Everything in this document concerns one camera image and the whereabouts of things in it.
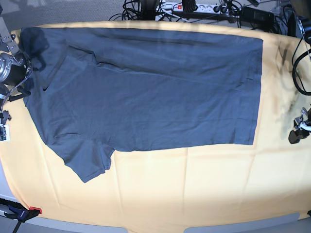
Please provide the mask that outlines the black arm on image left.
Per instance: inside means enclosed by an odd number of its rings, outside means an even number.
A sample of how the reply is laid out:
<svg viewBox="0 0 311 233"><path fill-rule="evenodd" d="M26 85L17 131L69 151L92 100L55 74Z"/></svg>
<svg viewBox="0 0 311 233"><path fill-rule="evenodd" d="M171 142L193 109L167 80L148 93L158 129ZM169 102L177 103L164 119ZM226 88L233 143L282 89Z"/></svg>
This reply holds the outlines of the black arm on image left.
<svg viewBox="0 0 311 233"><path fill-rule="evenodd" d="M31 77L33 67L29 56L20 49L0 18L0 117L3 119L3 107L7 101L16 101L31 95L23 85Z"/></svg>

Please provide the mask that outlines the black robot base post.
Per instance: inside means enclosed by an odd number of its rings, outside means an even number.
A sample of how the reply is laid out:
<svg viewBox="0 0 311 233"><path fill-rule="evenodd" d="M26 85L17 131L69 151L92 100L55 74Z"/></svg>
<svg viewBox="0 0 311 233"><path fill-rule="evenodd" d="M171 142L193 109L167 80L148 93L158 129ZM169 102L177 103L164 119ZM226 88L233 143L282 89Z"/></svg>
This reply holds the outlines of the black robot base post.
<svg viewBox="0 0 311 233"><path fill-rule="evenodd" d="M143 21L155 21L156 7L158 6L157 0L140 0L141 13L140 20Z"/></svg>

